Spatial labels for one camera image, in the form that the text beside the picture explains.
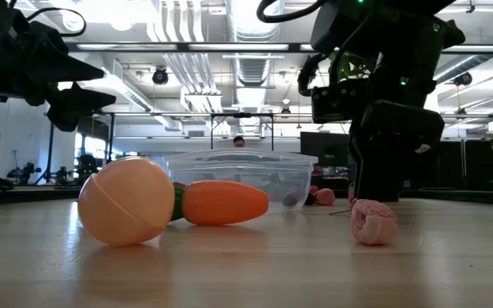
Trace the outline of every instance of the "plastic bin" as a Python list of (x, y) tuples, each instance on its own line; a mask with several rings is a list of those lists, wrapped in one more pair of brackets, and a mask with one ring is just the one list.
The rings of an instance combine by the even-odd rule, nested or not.
[(237, 181), (266, 192), (271, 205), (295, 207), (306, 201), (318, 158), (232, 148), (178, 154), (166, 157), (165, 161), (172, 181)]

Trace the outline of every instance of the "ceiling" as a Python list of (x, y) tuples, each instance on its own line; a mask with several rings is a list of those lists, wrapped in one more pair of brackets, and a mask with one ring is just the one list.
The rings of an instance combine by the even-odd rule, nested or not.
[[(78, 37), (76, 41), (81, 43), (94, 42), (149, 42), (150, 36), (146, 31), (146, 25), (152, 21), (150, 14), (154, 3), (159, 3), (156, 0), (76, 0), (77, 3), (71, 3), (71, 0), (44, 0), (31, 1), (19, 0), (17, 8), (23, 9), (25, 15), (31, 14), (37, 8), (60, 6), (72, 6), (73, 9), (79, 10), (87, 20), (87, 29), (85, 34)], [(193, 2), (184, 1), (187, 4), (187, 17), (189, 19), (189, 32), (193, 33)], [(297, 9), (302, 9), (312, 1), (310, 0), (285, 0), (285, 12), (291, 12)], [(469, 1), (458, 0), (454, 4), (443, 10), (438, 17), (444, 20), (455, 20), (458, 28), (466, 35), (466, 42), (470, 44), (493, 44), (493, 0), (472, 0), (475, 5), (475, 10), (468, 14)], [(175, 30), (178, 33), (177, 38), (182, 41), (184, 38), (179, 34), (180, 20), (180, 4), (176, 1), (175, 4)], [(229, 42), (229, 23), (226, 15), (226, 1), (210, 0), (201, 1), (201, 31), (206, 42)], [(169, 2), (162, 1), (162, 21), (165, 23), (169, 19)], [(280, 25), (280, 31), (277, 42), (286, 43), (305, 43), (309, 42), (311, 37), (312, 25), (315, 21), (316, 13), (308, 15), (304, 18), (285, 22)], [(44, 17), (39, 18), (40, 21), (50, 23), (53, 27), (57, 27), (59, 31), (68, 31), (63, 25), (63, 18), (60, 13), (49, 13)], [(112, 23), (134, 21), (134, 25), (126, 31), (118, 31)], [(228, 108), (240, 108), (241, 102), (237, 101), (236, 96), (236, 78), (234, 76), (233, 61), (223, 59), (222, 53), (208, 54), (208, 63), (211, 67), (213, 79), (216, 83), (217, 90), (221, 93), (221, 105), (223, 110)], [(184, 103), (180, 102), (182, 85), (176, 78), (169, 64), (165, 61), (161, 53), (111, 53), (111, 52), (92, 52), (85, 55), (75, 55), (80, 59), (89, 62), (89, 59), (101, 59), (101, 63), (111, 71), (111, 66), (114, 61), (120, 63), (123, 67), (122, 78), (125, 83), (133, 88), (143, 98), (149, 100), (150, 105), (156, 111), (166, 112), (183, 112), (189, 111)], [(443, 55), (440, 59), (437, 73), (446, 68), (465, 60), (468, 56), (451, 56)], [(289, 105), (293, 106), (293, 112), (311, 113), (311, 101), (309, 98), (303, 98), (297, 92), (295, 84), (296, 74), (299, 67), (306, 59), (306, 54), (283, 54), (282, 59), (271, 60), (269, 80), (264, 85), (265, 98), (263, 105), (258, 107), (258, 111), (264, 112), (273, 110), (280, 112), (284, 106), (283, 99), (289, 100)], [(328, 67), (330, 62), (323, 62), (320, 65), (320, 74), (313, 81), (312, 85), (323, 86), (328, 82)], [(156, 86), (151, 81), (151, 76), (156, 67), (167, 67), (169, 73), (169, 82), (164, 86)], [(493, 113), (493, 100), (485, 102), (489, 98), (493, 98), (493, 59), (482, 63), (475, 68), (469, 70), (473, 77), (473, 83), (469, 86), (455, 86), (441, 84), (436, 89), (438, 97), (438, 107), (442, 113), (453, 113), (459, 107), (470, 106), (472, 102), (480, 102), (476, 109), (469, 112), (476, 114)], [(127, 100), (123, 95), (116, 90), (111, 84), (103, 83), (86, 83), (84, 86), (95, 88), (101, 92), (108, 92), (117, 95), (117, 103), (107, 107), (106, 111), (129, 112), (139, 111), (139, 109)], [(157, 125), (156, 121), (146, 117), (136, 117), (126, 121), (121, 119), (122, 123), (142, 123)], [(449, 125), (454, 125), (454, 128), (462, 127), (472, 129), (474, 131), (484, 131), (481, 127), (485, 127), (490, 120), (475, 119), (469, 123), (456, 123), (456, 120), (448, 120)]]

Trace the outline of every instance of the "ceiling duct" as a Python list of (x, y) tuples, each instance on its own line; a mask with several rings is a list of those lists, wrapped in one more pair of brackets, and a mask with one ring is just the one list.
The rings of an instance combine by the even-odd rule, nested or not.
[[(280, 24), (266, 24), (256, 17), (258, 2), (245, 0), (226, 0), (226, 10), (228, 18), (229, 37), (232, 42), (246, 43), (265, 43), (277, 41)], [(269, 15), (280, 15), (284, 10), (284, 1), (278, 0), (273, 3), (266, 13)], [(234, 59), (235, 83), (237, 103), (243, 108), (262, 108), (265, 101), (263, 88), (253, 88), (257, 86), (267, 86), (270, 60), (262, 59)], [(241, 120), (241, 125), (245, 125), (242, 130), (244, 133), (254, 133), (256, 127), (252, 125), (252, 120)]]
[(489, 60), (493, 59), (493, 55), (477, 55), (469, 56), (467, 58), (460, 58), (457, 61), (452, 61), (445, 65), (446, 68), (438, 69), (435, 73), (435, 79), (437, 84), (441, 84), (445, 81), (451, 80), (472, 68), (479, 66)]

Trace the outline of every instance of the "table surface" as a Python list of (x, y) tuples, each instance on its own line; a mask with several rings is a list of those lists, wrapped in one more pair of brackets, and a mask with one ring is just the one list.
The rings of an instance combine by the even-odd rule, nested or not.
[(390, 246), (356, 244), (341, 200), (110, 248), (73, 201), (0, 205), (0, 308), (493, 307), (493, 205), (390, 206)]

